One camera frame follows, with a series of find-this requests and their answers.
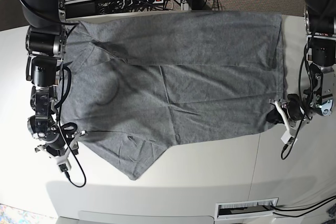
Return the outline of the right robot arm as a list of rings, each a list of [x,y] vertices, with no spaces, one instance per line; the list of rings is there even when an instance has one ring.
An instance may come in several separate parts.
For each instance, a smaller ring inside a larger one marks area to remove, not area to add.
[[[26,35],[28,59],[26,80],[33,87],[30,107],[35,112],[28,118],[27,127],[32,137],[42,141],[35,151],[45,151],[51,157],[68,153],[66,145],[71,137],[65,137],[65,129],[59,125],[59,109],[66,95],[57,95],[62,80],[65,47],[67,41],[65,0],[19,0],[29,23]]]

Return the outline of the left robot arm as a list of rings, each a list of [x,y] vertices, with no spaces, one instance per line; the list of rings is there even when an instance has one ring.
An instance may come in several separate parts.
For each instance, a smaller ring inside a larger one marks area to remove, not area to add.
[[[272,124],[289,121],[295,124],[311,120],[315,114],[330,115],[335,104],[335,0],[304,0],[307,42],[300,68],[306,69],[309,87],[298,94],[291,93],[280,103],[284,115],[277,109],[267,114]]]

